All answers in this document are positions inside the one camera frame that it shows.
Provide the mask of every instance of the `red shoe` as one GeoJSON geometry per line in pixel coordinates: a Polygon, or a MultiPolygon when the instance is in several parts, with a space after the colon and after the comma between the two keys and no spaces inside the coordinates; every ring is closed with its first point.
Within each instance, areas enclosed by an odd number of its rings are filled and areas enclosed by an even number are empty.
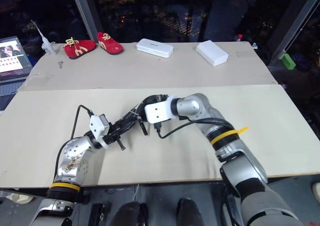
{"type": "Polygon", "coordinates": [[[120,54],[124,48],[107,33],[98,32],[98,41],[102,49],[111,55],[120,54]]]}
{"type": "Polygon", "coordinates": [[[72,37],[67,39],[63,45],[64,51],[69,59],[75,60],[96,48],[96,43],[92,40],[74,40],[72,37]]]}

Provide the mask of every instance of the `floor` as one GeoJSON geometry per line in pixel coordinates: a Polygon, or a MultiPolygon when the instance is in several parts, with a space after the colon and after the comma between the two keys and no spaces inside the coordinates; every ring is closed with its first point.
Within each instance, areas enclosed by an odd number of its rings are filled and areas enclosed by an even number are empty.
{"type": "MultiPolygon", "coordinates": [[[[313,197],[312,183],[320,182],[320,175],[285,178],[270,183],[270,187],[280,194],[305,225],[320,225],[320,203],[313,197]]],[[[91,206],[94,203],[109,205],[109,212],[100,226],[110,223],[116,210],[133,200],[136,185],[123,187],[99,187],[90,189],[90,201],[77,204],[70,217],[73,226],[87,226],[91,206]]],[[[206,226],[218,226],[220,198],[224,190],[220,182],[194,182],[141,185],[136,200],[146,203],[151,226],[176,225],[176,208],[180,198],[193,199],[201,211],[206,226]]],[[[29,204],[19,205],[1,198],[0,225],[28,225],[41,202],[36,198],[29,204]]]]}

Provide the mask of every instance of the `yellow cable tie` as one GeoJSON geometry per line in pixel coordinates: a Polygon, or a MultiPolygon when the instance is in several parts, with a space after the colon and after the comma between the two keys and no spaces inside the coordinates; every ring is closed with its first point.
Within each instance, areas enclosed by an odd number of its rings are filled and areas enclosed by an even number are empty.
{"type": "Polygon", "coordinates": [[[80,191],[80,187],[78,185],[71,184],[71,183],[66,183],[66,182],[54,182],[50,186],[50,189],[53,188],[53,187],[64,187],[64,188],[70,188],[70,189],[77,190],[78,192],[80,191]]]}
{"type": "Polygon", "coordinates": [[[219,140],[229,136],[229,135],[233,135],[233,134],[241,134],[243,133],[244,131],[248,130],[249,127],[246,126],[240,130],[230,130],[230,131],[227,131],[227,132],[224,132],[222,134],[220,134],[219,136],[215,137],[214,139],[212,139],[211,141],[211,145],[214,145],[216,142],[218,142],[219,140]]]}

